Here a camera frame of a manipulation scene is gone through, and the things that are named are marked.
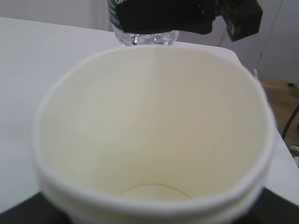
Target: wooden surface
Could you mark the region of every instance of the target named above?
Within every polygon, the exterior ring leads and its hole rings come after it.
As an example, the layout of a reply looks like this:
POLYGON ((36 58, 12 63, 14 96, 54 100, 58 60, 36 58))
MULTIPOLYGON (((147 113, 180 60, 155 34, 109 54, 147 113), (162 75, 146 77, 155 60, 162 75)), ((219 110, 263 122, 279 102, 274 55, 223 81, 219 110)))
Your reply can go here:
MULTIPOLYGON (((261 83, 266 90, 268 101, 273 109, 278 130, 281 134, 288 119, 299 104, 299 91, 295 86, 289 87, 284 82, 261 80, 261 83)), ((299 124, 299 113, 292 122, 285 137, 285 143, 288 147, 293 142, 299 141, 297 124, 299 124)))

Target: table surface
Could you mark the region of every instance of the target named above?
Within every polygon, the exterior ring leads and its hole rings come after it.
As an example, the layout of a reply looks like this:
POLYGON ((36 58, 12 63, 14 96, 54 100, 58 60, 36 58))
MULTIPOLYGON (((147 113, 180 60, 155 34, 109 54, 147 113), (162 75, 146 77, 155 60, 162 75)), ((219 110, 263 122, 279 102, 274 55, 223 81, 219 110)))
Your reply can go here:
MULTIPOLYGON (((240 64, 230 50, 205 49, 240 64)), ((111 32, 0 18, 0 213, 38 192, 31 160, 31 124, 46 91, 71 67, 120 47, 111 32)), ((299 170, 277 132, 267 188, 299 205, 299 170)))

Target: paper cup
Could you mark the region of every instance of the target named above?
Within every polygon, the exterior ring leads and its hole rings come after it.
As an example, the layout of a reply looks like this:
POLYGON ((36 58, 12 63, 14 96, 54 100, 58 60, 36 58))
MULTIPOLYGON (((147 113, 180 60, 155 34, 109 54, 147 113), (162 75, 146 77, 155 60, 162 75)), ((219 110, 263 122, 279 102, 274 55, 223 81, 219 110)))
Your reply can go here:
POLYGON ((274 119, 243 67, 202 50, 99 53, 34 125, 41 191, 76 224, 225 223, 263 186, 274 119))

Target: green bottle label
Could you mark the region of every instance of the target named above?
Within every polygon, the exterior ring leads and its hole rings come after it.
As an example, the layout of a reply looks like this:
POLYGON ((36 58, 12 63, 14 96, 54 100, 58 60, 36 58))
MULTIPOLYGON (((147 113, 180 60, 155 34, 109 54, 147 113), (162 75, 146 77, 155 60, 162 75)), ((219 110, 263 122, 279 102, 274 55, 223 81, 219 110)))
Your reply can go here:
POLYGON ((120 21, 116 15, 116 11, 115 11, 115 7, 126 1, 126 0, 107 0, 108 1, 108 11, 109 11, 109 19, 110 19, 110 22, 115 26, 117 27, 118 29, 122 30, 122 27, 121 27, 121 24, 120 24, 120 21))

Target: cup bottom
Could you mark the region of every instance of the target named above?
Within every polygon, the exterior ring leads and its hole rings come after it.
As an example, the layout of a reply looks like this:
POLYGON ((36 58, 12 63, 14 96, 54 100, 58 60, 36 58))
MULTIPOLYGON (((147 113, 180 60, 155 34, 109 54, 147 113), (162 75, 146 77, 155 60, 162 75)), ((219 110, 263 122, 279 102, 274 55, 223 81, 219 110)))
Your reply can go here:
POLYGON ((126 198, 156 201, 182 201, 190 199, 190 197, 184 192, 160 184, 139 185, 125 191, 122 196, 126 198))

